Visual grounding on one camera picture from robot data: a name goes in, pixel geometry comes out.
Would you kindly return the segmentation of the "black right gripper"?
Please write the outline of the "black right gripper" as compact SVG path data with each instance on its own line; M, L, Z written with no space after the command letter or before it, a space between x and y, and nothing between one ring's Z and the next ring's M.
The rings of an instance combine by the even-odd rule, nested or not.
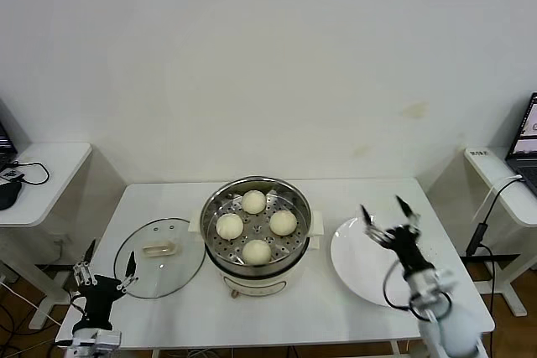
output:
M420 215L415 213L401 197L396 195L395 198L408 221L408 225L396 226L387 231L382 230L374 224L366 207L360 205L365 234L379 245L384 245L385 248L396 253L404 269L404 277L434 269L435 266L425 259L417 246L417 240L420 237Z

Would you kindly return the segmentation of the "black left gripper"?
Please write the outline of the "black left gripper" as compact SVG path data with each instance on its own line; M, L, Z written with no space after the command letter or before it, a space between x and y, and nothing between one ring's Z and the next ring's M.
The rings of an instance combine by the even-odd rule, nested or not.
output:
M83 258L73 266L74 279L76 284L80 286L78 291L86 299L84 314L75 324L75 331L80 329L112 330L110 314L113 303L124 296L123 291L126 291L131 284L138 281L134 252L130 252L125 278L122 282L116 278L102 275L94 277L90 263L95 246L96 240L93 240Z

